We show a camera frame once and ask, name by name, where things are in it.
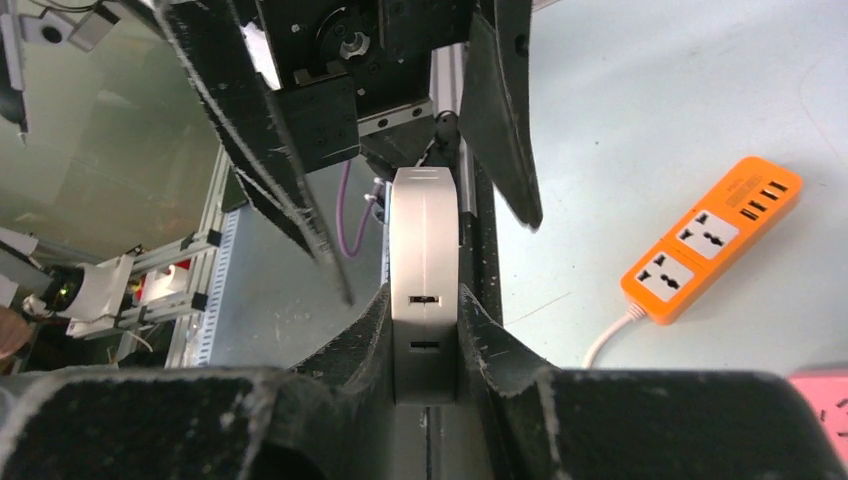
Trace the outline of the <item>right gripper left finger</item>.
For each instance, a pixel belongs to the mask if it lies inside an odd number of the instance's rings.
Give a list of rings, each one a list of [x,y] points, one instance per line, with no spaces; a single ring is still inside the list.
[[[27,376],[5,479],[385,479],[390,292],[299,364]]]

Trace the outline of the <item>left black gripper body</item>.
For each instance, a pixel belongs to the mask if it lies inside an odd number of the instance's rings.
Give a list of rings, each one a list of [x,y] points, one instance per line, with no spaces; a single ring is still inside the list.
[[[434,50],[469,37],[471,1],[257,1],[276,100],[306,172],[362,153],[410,166],[437,131]]]

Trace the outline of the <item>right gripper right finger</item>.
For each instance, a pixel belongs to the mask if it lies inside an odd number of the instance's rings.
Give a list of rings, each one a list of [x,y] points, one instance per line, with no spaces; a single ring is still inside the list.
[[[770,373],[562,369],[461,287],[458,339],[499,479],[843,479],[813,412]]]

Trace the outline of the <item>pink triangular power socket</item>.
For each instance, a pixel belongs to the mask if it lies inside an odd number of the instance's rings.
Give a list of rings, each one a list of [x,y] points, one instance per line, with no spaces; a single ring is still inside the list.
[[[788,380],[807,401],[837,456],[847,465],[847,370],[801,371]]]

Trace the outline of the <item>small white plug adapter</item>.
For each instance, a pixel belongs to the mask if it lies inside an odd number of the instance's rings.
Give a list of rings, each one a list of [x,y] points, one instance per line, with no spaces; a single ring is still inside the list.
[[[447,167],[398,170],[389,202],[394,397],[450,404],[457,389],[459,210]]]

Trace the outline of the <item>orange power strip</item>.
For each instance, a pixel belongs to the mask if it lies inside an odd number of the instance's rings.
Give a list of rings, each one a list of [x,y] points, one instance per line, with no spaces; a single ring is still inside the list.
[[[783,166],[740,160],[621,277],[628,314],[674,323],[795,207],[803,186]]]

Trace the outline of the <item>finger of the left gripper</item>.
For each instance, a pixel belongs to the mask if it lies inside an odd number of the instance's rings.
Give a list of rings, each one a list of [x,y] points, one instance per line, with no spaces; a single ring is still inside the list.
[[[249,54],[231,1],[158,1],[155,18],[228,155],[248,203],[296,243],[346,305],[355,297],[301,156]]]
[[[531,1],[477,1],[472,12],[459,131],[517,220],[543,220],[530,135]]]

